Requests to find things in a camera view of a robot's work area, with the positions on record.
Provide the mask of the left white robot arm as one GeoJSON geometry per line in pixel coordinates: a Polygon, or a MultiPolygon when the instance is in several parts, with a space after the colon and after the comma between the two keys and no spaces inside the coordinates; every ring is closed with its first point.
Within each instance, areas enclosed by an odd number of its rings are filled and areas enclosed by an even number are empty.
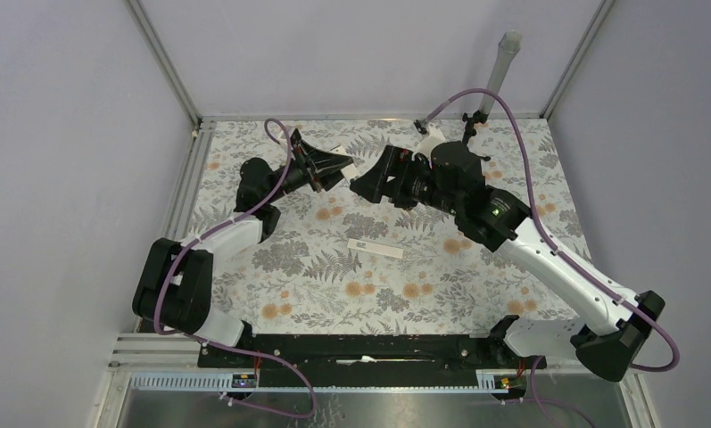
{"type": "Polygon", "coordinates": [[[284,165],[273,169],[263,159],[245,161],[234,212],[223,222],[181,241],[160,238],[148,253],[132,309],[163,333],[191,334],[201,342],[219,344],[219,354],[231,366],[243,366],[253,354],[243,336],[244,322],[211,305],[214,269],[219,263],[263,243],[275,231],[280,210],[274,202],[308,186],[331,190],[346,178],[354,161],[337,152],[319,150],[294,130],[285,145],[284,165]]]}

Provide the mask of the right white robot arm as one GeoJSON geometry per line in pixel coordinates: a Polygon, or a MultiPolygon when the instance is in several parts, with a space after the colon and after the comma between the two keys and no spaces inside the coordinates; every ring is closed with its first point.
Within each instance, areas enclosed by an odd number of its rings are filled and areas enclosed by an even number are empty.
{"type": "Polygon", "coordinates": [[[460,141],[438,144],[428,155],[388,145],[350,188],[372,203],[387,198],[396,208],[422,204],[453,216],[467,239],[512,259],[575,311],[576,318],[566,321],[504,317],[492,330],[500,336],[488,344],[497,366],[552,356],[577,360],[596,376],[619,382],[665,309],[656,292],[637,293],[614,282],[536,226],[523,201],[486,183],[481,157],[460,141]]]}

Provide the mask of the white remote battery cover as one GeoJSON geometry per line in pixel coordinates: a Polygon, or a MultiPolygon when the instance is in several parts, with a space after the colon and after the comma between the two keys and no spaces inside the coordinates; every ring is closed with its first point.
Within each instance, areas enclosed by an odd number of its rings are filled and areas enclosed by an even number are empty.
{"type": "Polygon", "coordinates": [[[404,250],[402,248],[352,238],[348,240],[347,248],[350,250],[364,251],[370,254],[376,254],[393,259],[402,259],[404,256],[404,250]]]}

